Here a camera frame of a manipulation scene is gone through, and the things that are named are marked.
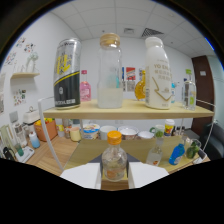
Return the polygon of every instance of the door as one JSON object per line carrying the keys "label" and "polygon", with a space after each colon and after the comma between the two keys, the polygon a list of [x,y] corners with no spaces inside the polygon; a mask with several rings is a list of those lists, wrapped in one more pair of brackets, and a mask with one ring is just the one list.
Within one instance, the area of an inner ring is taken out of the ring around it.
{"label": "door", "polygon": [[[206,56],[192,58],[197,87],[197,99],[207,103],[214,103],[214,84],[210,65]],[[197,106],[214,111],[214,107],[202,102],[196,102]],[[201,135],[203,126],[212,122],[212,117],[194,118],[191,130]]]}

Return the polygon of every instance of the container lid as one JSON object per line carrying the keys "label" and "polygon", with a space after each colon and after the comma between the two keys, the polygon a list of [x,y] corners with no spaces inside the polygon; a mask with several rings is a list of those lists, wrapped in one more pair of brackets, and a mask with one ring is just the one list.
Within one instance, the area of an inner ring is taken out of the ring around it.
{"label": "container lid", "polygon": [[175,125],[174,120],[171,120],[171,119],[166,119],[165,123],[168,125]]}
{"label": "container lid", "polygon": [[98,124],[84,124],[83,131],[84,133],[93,133],[99,131],[100,126]]}
{"label": "container lid", "polygon": [[146,38],[145,45],[146,45],[147,48],[151,47],[151,46],[154,46],[154,45],[160,45],[163,48],[163,42],[158,37],[148,37],[148,38]]}
{"label": "container lid", "polygon": [[100,37],[100,45],[120,45],[120,37],[115,33],[105,33]]}
{"label": "container lid", "polygon": [[107,133],[107,142],[111,145],[118,145],[121,143],[121,136],[119,131],[109,131]]}

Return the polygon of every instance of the red box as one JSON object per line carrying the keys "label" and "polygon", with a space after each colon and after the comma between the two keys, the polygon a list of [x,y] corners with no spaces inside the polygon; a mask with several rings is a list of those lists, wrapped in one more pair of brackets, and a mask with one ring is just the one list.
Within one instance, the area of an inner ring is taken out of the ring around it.
{"label": "red box", "polygon": [[[34,127],[35,127],[37,137],[39,138],[39,140],[43,141],[43,142],[46,142],[47,139],[45,137],[42,125],[35,125],[34,124]],[[55,120],[46,124],[46,127],[47,127],[47,132],[48,132],[50,140],[53,139],[56,135],[58,135]]]}

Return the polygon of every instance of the shelf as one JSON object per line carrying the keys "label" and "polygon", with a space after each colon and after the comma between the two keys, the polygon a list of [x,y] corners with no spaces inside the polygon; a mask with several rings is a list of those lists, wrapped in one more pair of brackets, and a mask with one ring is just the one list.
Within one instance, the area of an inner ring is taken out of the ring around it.
{"label": "shelf", "polygon": [[40,75],[40,73],[30,73],[30,72],[17,72],[13,73],[11,79],[18,79],[18,78],[32,78],[35,76]]}
{"label": "shelf", "polygon": [[180,102],[175,102],[169,110],[152,109],[145,106],[144,101],[124,99],[122,108],[101,109],[97,100],[81,102],[77,108],[59,110],[51,108],[43,112],[44,117],[68,119],[98,119],[98,120],[146,120],[146,119],[178,119],[212,117],[214,112],[196,106],[195,111],[185,110]]}

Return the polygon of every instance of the glass bottle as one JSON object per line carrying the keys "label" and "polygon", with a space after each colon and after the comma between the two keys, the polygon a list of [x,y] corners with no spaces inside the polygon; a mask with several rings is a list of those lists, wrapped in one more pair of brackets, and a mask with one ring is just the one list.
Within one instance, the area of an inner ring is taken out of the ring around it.
{"label": "glass bottle", "polygon": [[121,136],[119,131],[108,132],[109,147],[102,154],[104,175],[112,182],[120,181],[124,177],[127,165],[127,154],[120,147]]}
{"label": "glass bottle", "polygon": [[137,100],[145,99],[145,70],[142,70],[142,80],[135,86],[135,97]]}
{"label": "glass bottle", "polygon": [[195,110],[197,89],[195,83],[192,81],[191,75],[189,80],[186,80],[183,85],[183,101],[184,109]]}
{"label": "glass bottle", "polygon": [[123,102],[120,37],[103,34],[99,49],[99,81],[97,102],[99,108],[120,108]]}
{"label": "glass bottle", "polygon": [[80,83],[80,100],[91,100],[91,85],[87,82],[87,70],[81,71],[81,83]]}
{"label": "glass bottle", "polygon": [[145,45],[145,105],[155,109],[170,109],[170,64],[163,42],[157,37],[148,37]]}
{"label": "glass bottle", "polygon": [[186,139],[187,139],[187,136],[183,135],[179,144],[173,149],[173,152],[169,158],[169,163],[171,165],[177,165],[180,162],[182,156],[185,153],[184,147],[185,147]]}
{"label": "glass bottle", "polygon": [[162,156],[163,156],[163,152],[162,152],[162,144],[163,144],[163,138],[156,138],[156,145],[155,147],[153,147],[146,158],[146,163],[149,165],[153,165],[153,166],[158,166]]}

